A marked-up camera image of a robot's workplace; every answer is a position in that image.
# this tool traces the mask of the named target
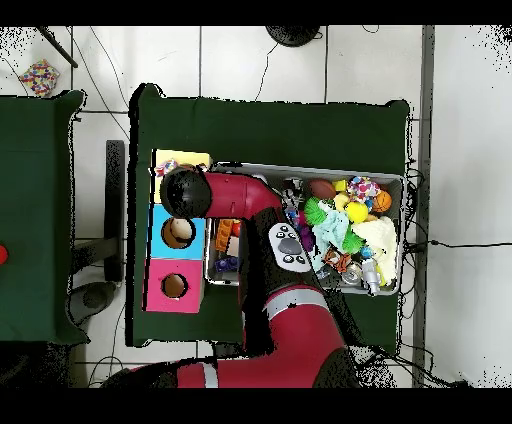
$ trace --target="black stand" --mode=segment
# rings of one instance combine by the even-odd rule
[[[121,281],[123,279],[124,148],[122,141],[107,141],[104,238],[75,246],[71,265],[73,274],[103,259],[105,280]]]
[[[62,46],[57,42],[55,37],[50,34],[50,32],[45,27],[36,27],[38,31],[46,38],[50,44],[55,47],[55,49],[62,55],[64,59],[66,59],[73,68],[78,68],[78,63],[76,63],[73,58],[68,54],[66,50],[62,48]]]

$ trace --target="brown football toy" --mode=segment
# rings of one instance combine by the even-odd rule
[[[311,193],[318,199],[334,199],[336,190],[332,183],[327,180],[314,179],[309,182]]]

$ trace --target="orange block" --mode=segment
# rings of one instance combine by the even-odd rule
[[[233,228],[232,219],[221,219],[219,229],[217,230],[217,238],[215,239],[215,249],[225,252],[228,247],[229,236]]]

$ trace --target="blue cube face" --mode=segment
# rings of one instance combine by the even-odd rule
[[[158,259],[195,259],[202,260],[205,246],[206,220],[192,219],[195,237],[188,247],[172,248],[162,239],[162,228],[172,218],[162,205],[153,207],[153,227],[151,228],[151,257]]]

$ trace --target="silver can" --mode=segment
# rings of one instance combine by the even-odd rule
[[[347,271],[341,274],[343,283],[348,286],[361,285],[361,279],[363,278],[363,270],[361,265],[357,262],[351,262],[347,266]]]

